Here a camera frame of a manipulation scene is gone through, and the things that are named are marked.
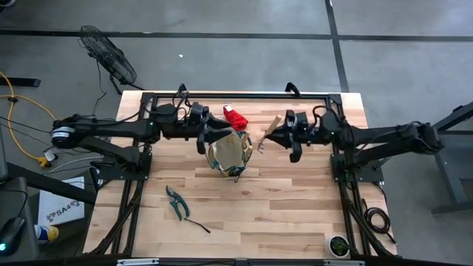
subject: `pruning shears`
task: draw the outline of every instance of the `pruning shears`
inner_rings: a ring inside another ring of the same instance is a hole
[[[168,194],[169,197],[171,197],[171,201],[169,202],[169,204],[171,204],[172,208],[174,208],[174,211],[176,212],[177,217],[179,217],[179,221],[183,220],[183,216],[181,215],[179,211],[179,203],[180,203],[184,207],[184,211],[186,212],[186,217],[184,217],[184,220],[188,222],[192,222],[196,225],[199,225],[203,230],[205,230],[205,232],[210,233],[209,229],[205,228],[205,226],[201,225],[198,222],[194,222],[191,219],[188,219],[189,215],[191,215],[191,212],[186,202],[182,198],[182,196],[180,196],[176,191],[174,191],[174,189],[170,188],[168,185],[166,186],[166,193]]]

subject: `fan stand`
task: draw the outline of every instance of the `fan stand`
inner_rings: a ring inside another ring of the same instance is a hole
[[[115,87],[115,90],[117,91],[117,93],[118,93],[119,95],[122,95],[123,93],[122,93],[122,91],[120,91],[120,90],[118,89],[118,86],[117,86],[117,84],[115,83],[115,77],[114,77],[112,74],[110,74],[110,81],[112,82],[113,87]],[[132,86],[132,87],[134,87],[134,88],[136,88],[136,89],[139,89],[139,90],[145,90],[145,89],[143,89],[143,88],[140,87],[140,86],[137,86],[137,85],[134,85],[134,84],[131,84],[131,83],[128,83],[128,82],[120,81],[120,84],[121,84],[121,85],[129,85],[129,86]]]

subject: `small potted plant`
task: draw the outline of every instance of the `small potted plant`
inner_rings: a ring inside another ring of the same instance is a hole
[[[332,256],[343,259],[348,256],[350,253],[350,246],[348,241],[339,235],[331,236],[325,241],[325,248],[327,252],[332,254]]]

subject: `computer mouse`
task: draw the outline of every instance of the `computer mouse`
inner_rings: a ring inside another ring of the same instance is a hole
[[[0,229],[0,256],[9,256],[18,249],[20,245],[21,232],[24,227],[24,219],[14,217]]]

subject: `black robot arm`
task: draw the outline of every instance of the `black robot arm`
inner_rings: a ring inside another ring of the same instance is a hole
[[[81,147],[115,157],[119,163],[132,165],[139,163],[138,148],[116,146],[96,137],[129,137],[145,144],[156,143],[161,135],[166,139],[196,138],[197,150],[200,154],[204,154],[205,143],[213,143],[231,133],[225,129],[230,127],[230,124],[216,119],[207,106],[188,103],[187,94],[181,96],[181,101],[177,106],[168,103],[151,106],[148,110],[146,105],[149,102],[140,103],[140,109],[148,112],[149,117],[135,121],[130,120],[136,115],[117,121],[99,120],[81,115],[57,120],[53,124],[52,143],[62,149]],[[183,101],[186,102],[188,110],[181,107]],[[186,112],[182,118],[178,117],[180,109]]]
[[[322,116],[314,117],[316,122],[309,124],[305,112],[295,114],[294,111],[287,110],[283,125],[266,138],[286,149],[292,148],[292,163],[300,160],[302,144],[310,146],[332,143],[347,155],[346,167],[364,165],[371,160],[407,152],[434,154],[443,148],[436,128],[429,123],[415,121],[400,126],[359,129],[351,126],[345,117],[339,117],[332,109],[328,109]],[[372,143],[385,144],[364,149]]]

